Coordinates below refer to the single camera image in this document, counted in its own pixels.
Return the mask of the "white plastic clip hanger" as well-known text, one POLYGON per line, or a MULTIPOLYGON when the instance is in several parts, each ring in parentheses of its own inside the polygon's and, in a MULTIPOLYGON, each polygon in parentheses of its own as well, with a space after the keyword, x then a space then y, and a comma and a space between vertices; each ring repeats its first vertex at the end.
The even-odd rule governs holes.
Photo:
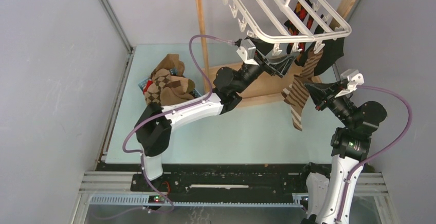
POLYGON ((291 52, 303 43, 314 44, 318 52, 324 40, 346 38, 352 28, 327 0, 223 0, 238 21, 239 30, 251 38, 284 45, 291 52))

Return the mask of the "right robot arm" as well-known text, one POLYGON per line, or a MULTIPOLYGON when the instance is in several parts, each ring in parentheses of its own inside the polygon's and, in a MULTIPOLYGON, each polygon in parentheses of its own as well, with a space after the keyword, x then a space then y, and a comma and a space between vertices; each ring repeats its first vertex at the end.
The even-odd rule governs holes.
POLYGON ((339 93, 345 82, 331 84, 305 82, 315 109, 328 108, 343 124, 336 128, 332 139, 332 170, 327 177, 317 171, 299 178, 302 190, 309 192, 307 217, 302 223, 349 223, 350 208, 357 179, 367 159, 371 136, 387 117, 380 103, 368 101, 357 107, 339 93))

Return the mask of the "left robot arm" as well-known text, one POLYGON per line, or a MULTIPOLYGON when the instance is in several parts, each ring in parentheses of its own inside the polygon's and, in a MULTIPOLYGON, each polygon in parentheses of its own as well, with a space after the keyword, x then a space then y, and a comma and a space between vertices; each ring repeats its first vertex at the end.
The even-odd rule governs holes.
POLYGON ((157 191, 162 186, 161 157, 173 131, 233 110, 242 100, 240 94, 261 74, 284 77, 300 54, 299 50, 287 54, 282 54, 281 50, 274 52, 273 44, 251 37, 228 41, 228 44, 237 47, 237 54, 243 61, 239 70, 221 67, 215 79, 207 82, 211 90, 193 100, 167 106, 149 104, 135 124, 133 131, 141 147, 142 184, 149 191, 157 191))

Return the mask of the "brown striped sock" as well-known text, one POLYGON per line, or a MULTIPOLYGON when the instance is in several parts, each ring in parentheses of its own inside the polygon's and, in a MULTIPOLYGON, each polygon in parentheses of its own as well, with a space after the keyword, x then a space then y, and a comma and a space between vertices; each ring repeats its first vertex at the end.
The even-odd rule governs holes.
POLYGON ((311 78, 294 76, 291 84, 281 92, 283 101, 290 106, 293 126, 299 131, 303 130, 302 112, 310 96, 304 83, 311 81, 311 78))
POLYGON ((310 49, 307 53, 307 59, 302 67, 302 70, 299 74, 299 76, 303 78, 312 78, 315 76, 315 67, 317 66, 318 62, 321 60, 323 55, 323 49, 320 49, 317 53, 314 51, 314 49, 310 49))

